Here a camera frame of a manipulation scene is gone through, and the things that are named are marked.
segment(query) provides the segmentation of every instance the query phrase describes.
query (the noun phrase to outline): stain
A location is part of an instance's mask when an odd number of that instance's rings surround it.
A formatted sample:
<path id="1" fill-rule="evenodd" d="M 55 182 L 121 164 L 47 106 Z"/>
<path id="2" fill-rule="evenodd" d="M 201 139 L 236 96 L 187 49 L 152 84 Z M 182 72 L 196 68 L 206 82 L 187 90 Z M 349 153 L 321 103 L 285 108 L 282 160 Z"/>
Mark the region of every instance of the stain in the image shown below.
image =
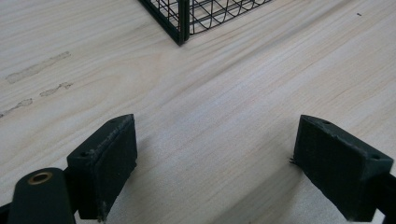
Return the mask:
<path id="1" fill-rule="evenodd" d="M 57 88 L 41 92 L 40 96 L 44 97 L 44 96 L 52 95 L 53 93 L 55 93 L 60 88 L 65 88 L 66 90 L 68 90 L 72 85 L 73 85 L 73 83 L 70 83 L 70 82 L 61 83 L 61 84 L 59 84 L 59 86 Z"/>
<path id="2" fill-rule="evenodd" d="M 22 106 L 28 106 L 28 105 L 31 105 L 32 103 L 33 103 L 33 99 L 32 98 L 26 99 L 26 100 L 22 100 L 17 105 L 15 105 L 14 107 L 10 108 L 9 110 L 5 110 L 5 111 L 0 112 L 0 118 L 2 118 L 5 115 L 11 113 L 14 109 L 18 109 L 19 107 L 22 107 Z"/>
<path id="3" fill-rule="evenodd" d="M 6 81 L 9 84 L 14 84 L 18 81 L 21 81 L 22 79 L 26 78 L 26 77 L 31 77 L 35 74 L 38 74 L 39 72 L 43 71 L 44 69 L 46 69 L 47 67 L 50 67 L 51 65 L 59 62 L 62 59 L 68 58 L 70 57 L 71 54 L 69 51 L 64 52 L 60 55 L 57 55 L 55 57 L 49 58 L 48 60 L 42 62 L 42 63 L 38 63 L 35 65 L 32 65 L 26 69 L 23 69 L 22 71 L 18 72 L 18 73 L 13 73 L 11 75 L 8 75 L 6 77 Z"/>

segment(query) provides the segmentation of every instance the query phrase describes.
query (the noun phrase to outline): wood grain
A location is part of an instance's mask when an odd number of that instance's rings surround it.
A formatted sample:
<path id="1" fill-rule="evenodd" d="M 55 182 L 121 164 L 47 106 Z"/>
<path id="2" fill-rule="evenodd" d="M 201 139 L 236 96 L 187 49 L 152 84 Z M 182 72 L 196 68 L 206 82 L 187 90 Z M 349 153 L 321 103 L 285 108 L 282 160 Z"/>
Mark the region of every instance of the wood grain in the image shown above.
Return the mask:
<path id="1" fill-rule="evenodd" d="M 107 223 L 346 223 L 289 165 L 298 120 L 396 158 L 395 23 L 393 0 L 277 0 L 180 48 L 135 0 L 1 1 L 0 204 L 134 113 Z"/>

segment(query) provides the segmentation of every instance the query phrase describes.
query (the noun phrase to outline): table surface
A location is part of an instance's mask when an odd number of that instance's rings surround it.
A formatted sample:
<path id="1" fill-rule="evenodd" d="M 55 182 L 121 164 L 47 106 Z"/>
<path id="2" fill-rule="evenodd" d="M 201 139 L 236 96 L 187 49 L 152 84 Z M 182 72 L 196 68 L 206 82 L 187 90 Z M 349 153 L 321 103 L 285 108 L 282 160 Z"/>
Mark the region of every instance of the table surface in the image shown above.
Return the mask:
<path id="1" fill-rule="evenodd" d="M 394 24 L 394 0 L 276 0 L 179 47 L 136 0 L 1 1 L 0 204 L 133 113 L 107 223 L 346 223 L 289 158 L 302 114 L 396 158 Z"/>

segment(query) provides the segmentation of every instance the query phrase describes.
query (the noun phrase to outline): black wire basket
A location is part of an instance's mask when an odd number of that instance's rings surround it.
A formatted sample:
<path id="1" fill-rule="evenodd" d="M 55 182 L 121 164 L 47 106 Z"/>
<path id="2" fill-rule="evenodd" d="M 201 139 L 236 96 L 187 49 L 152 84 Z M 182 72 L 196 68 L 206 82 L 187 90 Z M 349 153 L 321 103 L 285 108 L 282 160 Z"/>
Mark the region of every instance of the black wire basket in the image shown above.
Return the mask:
<path id="1" fill-rule="evenodd" d="M 139 0 L 179 45 L 272 0 Z"/>

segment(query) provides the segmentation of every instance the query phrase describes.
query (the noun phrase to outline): dark mark on table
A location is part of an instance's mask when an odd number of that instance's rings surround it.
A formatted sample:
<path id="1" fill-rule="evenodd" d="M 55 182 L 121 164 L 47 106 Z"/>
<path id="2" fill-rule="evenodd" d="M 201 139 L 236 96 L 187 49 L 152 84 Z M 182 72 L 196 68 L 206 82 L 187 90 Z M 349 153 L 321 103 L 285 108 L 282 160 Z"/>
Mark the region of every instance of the dark mark on table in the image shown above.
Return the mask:
<path id="1" fill-rule="evenodd" d="M 5 111 L 0 112 L 0 118 L 2 118 L 5 115 L 11 113 L 14 109 L 18 109 L 19 107 L 22 107 L 22 106 L 28 106 L 28 105 L 31 105 L 32 103 L 33 103 L 33 99 L 32 98 L 26 99 L 26 100 L 22 100 L 17 105 L 15 105 L 14 107 L 10 108 L 9 110 L 5 110 Z"/>
<path id="2" fill-rule="evenodd" d="M 6 81 L 9 84 L 14 84 L 26 77 L 31 77 L 33 75 L 38 74 L 39 72 L 43 71 L 44 69 L 46 69 L 47 67 L 50 67 L 51 65 L 59 62 L 62 59 L 68 58 L 70 57 L 71 54 L 69 51 L 64 52 L 60 55 L 57 55 L 55 57 L 49 58 L 48 60 L 42 62 L 42 63 L 38 63 L 35 65 L 32 65 L 26 69 L 23 69 L 22 71 L 18 72 L 18 73 L 13 73 L 11 75 L 8 75 L 6 77 Z"/>
<path id="3" fill-rule="evenodd" d="M 53 93 L 55 93 L 57 90 L 59 90 L 62 87 L 64 87 L 66 90 L 68 90 L 72 85 L 73 85 L 73 83 L 69 83 L 69 82 L 61 83 L 61 84 L 59 84 L 59 86 L 57 88 L 41 92 L 40 96 L 44 97 L 44 96 L 52 95 Z"/>

